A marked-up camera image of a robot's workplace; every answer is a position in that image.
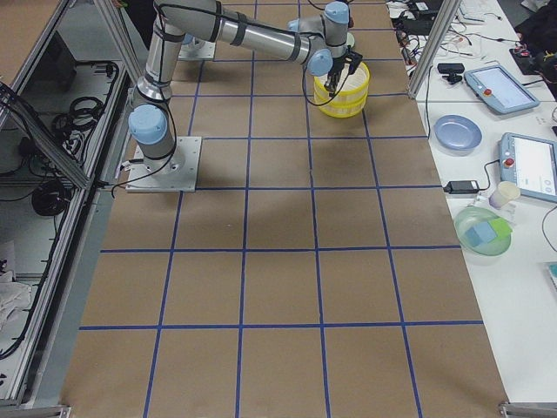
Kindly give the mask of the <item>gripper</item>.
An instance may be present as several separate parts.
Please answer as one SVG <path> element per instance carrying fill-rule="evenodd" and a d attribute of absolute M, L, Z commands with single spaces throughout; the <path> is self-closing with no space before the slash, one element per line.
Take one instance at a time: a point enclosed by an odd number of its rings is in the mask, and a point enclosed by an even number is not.
<path fill-rule="evenodd" d="M 345 69 L 346 65 L 348 65 L 347 75 L 350 76 L 353 74 L 351 51 L 347 51 L 342 57 L 336 57 L 333 59 L 332 68 L 328 71 L 326 80 L 326 90 L 328 91 L 330 97 L 334 97 L 336 95 L 341 73 Z"/>

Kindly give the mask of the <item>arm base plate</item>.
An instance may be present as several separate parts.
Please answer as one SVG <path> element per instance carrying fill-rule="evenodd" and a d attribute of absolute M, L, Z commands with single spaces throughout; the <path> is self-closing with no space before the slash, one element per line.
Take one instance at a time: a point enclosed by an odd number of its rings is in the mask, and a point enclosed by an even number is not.
<path fill-rule="evenodd" d="M 181 55 L 180 52 L 178 54 L 179 61 L 206 61 L 206 60 L 213 60 L 215 57 L 215 44 L 209 43 L 205 41 L 205 46 L 198 51 L 197 54 L 192 56 L 184 56 Z"/>
<path fill-rule="evenodd" d="M 201 137 L 178 137 L 177 148 L 170 162 L 163 167 L 165 159 L 154 161 L 144 158 L 139 145 L 135 159 L 142 162 L 131 165 L 128 192 L 194 192 L 198 177 L 198 163 L 202 147 Z"/>

